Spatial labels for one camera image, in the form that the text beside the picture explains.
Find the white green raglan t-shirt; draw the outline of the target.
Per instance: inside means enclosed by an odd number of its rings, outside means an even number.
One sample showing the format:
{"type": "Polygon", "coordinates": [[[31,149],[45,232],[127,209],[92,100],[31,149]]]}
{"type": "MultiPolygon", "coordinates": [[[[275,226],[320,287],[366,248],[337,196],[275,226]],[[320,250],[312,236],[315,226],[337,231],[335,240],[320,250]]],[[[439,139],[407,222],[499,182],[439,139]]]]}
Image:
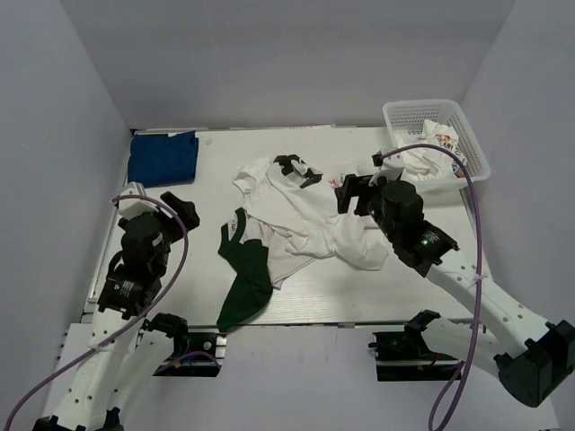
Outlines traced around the white green raglan t-shirt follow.
{"type": "Polygon", "coordinates": [[[267,306],[289,276],[291,258],[283,250],[283,238],[241,207],[221,226],[218,254],[235,271],[217,318],[218,330],[228,332],[267,306]]]}

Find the white printed t-shirt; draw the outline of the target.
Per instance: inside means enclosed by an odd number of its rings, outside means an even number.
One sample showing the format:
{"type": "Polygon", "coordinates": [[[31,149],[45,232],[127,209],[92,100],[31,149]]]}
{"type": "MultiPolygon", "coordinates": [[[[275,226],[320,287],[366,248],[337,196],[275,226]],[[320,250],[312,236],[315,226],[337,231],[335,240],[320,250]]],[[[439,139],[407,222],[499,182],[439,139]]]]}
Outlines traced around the white printed t-shirt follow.
{"type": "Polygon", "coordinates": [[[296,154],[236,169],[233,184],[243,194],[248,231],[261,233],[269,247],[273,281],[331,257],[367,271],[383,267],[388,250],[368,233],[374,225],[351,211],[338,212],[335,189],[342,178],[329,178],[296,154]]]}

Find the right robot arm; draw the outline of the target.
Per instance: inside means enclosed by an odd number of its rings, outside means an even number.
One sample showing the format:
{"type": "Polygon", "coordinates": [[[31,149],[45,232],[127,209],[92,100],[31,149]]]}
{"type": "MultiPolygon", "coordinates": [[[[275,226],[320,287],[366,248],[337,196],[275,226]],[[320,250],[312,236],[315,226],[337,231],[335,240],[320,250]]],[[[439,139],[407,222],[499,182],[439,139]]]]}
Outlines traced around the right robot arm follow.
{"type": "Polygon", "coordinates": [[[335,191],[339,212],[358,199],[355,214],[371,216],[405,266],[443,288],[488,329],[473,334],[438,312],[425,310],[405,325],[397,347],[384,352],[424,358],[439,353],[465,359],[496,377],[517,401],[535,408],[574,371],[574,328],[528,310],[486,277],[457,242],[426,221],[423,200],[407,181],[346,176],[335,191]]]}

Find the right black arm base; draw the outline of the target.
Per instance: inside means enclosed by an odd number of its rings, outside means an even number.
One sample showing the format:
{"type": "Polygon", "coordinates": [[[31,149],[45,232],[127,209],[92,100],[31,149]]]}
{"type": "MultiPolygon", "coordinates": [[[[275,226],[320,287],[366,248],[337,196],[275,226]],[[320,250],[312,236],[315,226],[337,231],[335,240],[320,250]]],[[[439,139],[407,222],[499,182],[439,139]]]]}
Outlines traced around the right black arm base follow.
{"type": "Polygon", "coordinates": [[[381,383],[447,382],[453,374],[460,379],[459,360],[408,340],[404,331],[374,332],[368,348],[381,383]]]}

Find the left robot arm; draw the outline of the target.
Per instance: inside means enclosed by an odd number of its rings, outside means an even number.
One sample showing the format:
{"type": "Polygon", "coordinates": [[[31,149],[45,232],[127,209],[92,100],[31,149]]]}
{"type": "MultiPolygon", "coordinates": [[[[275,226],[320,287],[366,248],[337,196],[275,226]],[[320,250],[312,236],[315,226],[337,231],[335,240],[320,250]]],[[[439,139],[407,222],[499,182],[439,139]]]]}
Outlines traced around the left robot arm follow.
{"type": "Polygon", "coordinates": [[[170,289],[161,279],[172,245],[188,246],[189,231],[199,227],[194,203],[171,192],[149,198],[138,183],[113,202],[123,234],[98,297],[88,351],[72,364],[73,381],[55,410],[36,421],[37,430],[120,430],[155,369],[190,347],[184,319],[146,316],[170,289]]]}

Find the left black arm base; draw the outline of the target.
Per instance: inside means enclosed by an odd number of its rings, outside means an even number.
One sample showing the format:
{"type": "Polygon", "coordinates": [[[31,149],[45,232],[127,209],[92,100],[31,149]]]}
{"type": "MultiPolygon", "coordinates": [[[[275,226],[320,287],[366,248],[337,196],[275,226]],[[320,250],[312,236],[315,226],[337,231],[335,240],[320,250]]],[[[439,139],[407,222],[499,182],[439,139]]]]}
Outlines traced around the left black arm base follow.
{"type": "Polygon", "coordinates": [[[155,376],[216,378],[224,363],[226,345],[226,334],[216,328],[189,327],[155,376]]]}

